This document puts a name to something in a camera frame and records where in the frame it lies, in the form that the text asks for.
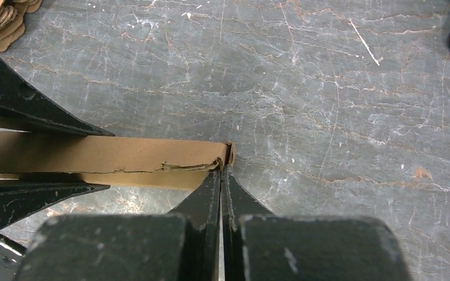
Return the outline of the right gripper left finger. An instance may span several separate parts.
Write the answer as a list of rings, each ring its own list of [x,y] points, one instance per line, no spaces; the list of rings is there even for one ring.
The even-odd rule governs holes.
[[[37,231],[16,280],[217,280],[220,172],[168,213],[62,215]]]

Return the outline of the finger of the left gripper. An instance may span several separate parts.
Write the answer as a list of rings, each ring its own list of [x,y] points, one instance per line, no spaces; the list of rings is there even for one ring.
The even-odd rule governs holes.
[[[108,190],[109,185],[79,182],[0,180],[0,230],[68,198]]]
[[[113,133],[78,119],[24,80],[0,58],[0,128],[82,136]]]

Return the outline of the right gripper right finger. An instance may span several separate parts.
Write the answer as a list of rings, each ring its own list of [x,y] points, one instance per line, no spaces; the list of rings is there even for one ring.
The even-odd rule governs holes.
[[[410,280],[400,244],[367,216],[278,216],[221,174],[227,280]]]

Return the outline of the cardboard box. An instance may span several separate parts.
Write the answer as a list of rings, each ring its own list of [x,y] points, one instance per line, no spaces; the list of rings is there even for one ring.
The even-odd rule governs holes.
[[[233,165],[234,143],[38,133],[0,118],[0,178],[194,190]]]

